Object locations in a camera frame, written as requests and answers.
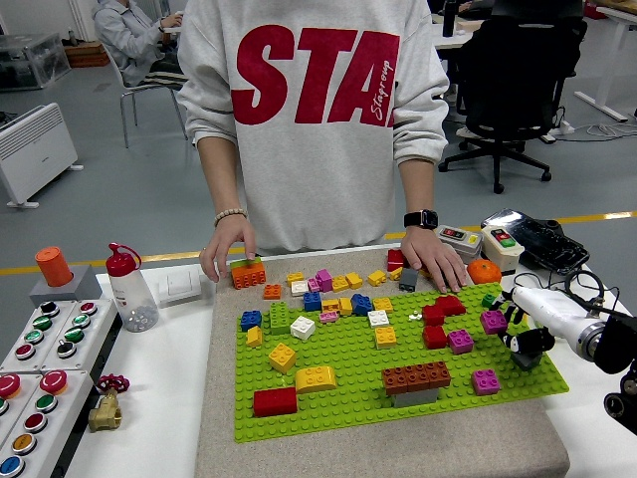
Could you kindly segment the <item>person's left hand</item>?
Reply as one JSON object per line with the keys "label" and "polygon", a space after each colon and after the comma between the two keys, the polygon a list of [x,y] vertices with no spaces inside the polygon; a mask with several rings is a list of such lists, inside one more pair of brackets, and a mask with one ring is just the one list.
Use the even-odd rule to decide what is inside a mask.
{"label": "person's left hand", "polygon": [[442,293],[457,293],[467,285],[467,272],[456,251],[444,244],[433,230],[406,228],[401,251],[412,269],[426,269]]}

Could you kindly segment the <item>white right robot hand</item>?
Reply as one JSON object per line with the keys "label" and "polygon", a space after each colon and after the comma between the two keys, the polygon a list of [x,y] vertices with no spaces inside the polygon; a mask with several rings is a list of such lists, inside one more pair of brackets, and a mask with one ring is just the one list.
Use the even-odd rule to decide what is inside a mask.
{"label": "white right robot hand", "polygon": [[491,311],[507,303],[505,319],[518,324],[523,314],[528,314],[537,329],[513,336],[499,332],[498,336],[512,352],[518,355],[535,355],[554,346],[555,338],[566,339],[571,349],[581,358],[593,361],[596,347],[605,324],[589,314],[564,293],[557,290],[515,286],[510,292],[502,292],[490,307]]}

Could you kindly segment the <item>person's right hand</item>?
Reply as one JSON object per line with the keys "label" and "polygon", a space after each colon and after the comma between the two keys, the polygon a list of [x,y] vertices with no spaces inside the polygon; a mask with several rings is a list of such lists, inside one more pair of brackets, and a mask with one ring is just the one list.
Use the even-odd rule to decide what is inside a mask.
{"label": "person's right hand", "polygon": [[204,274],[214,283],[228,274],[227,257],[230,247],[236,242],[243,242],[248,260],[256,258],[256,235],[249,220],[234,214],[223,217],[217,223],[215,231],[199,255]]}

